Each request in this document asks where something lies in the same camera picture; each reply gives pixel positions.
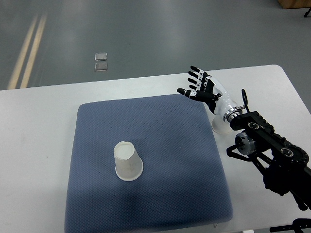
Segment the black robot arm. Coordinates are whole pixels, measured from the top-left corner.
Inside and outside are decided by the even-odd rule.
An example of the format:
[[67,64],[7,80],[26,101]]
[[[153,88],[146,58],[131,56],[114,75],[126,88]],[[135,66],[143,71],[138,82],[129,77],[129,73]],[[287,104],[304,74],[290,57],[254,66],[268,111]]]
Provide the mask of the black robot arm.
[[311,169],[308,154],[275,133],[258,112],[234,116],[231,129],[241,133],[227,148],[228,156],[252,162],[263,175],[266,189],[281,196],[291,193],[300,210],[311,207]]

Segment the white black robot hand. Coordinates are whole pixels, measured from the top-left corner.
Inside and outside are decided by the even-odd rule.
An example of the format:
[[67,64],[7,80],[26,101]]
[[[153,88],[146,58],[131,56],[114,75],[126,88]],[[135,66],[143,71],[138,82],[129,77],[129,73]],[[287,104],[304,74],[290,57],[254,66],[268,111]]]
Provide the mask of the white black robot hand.
[[177,92],[191,100],[205,103],[209,110],[219,115],[224,122],[230,122],[242,114],[242,108],[231,99],[228,91],[214,77],[197,67],[191,66],[188,78],[189,89],[179,88]]

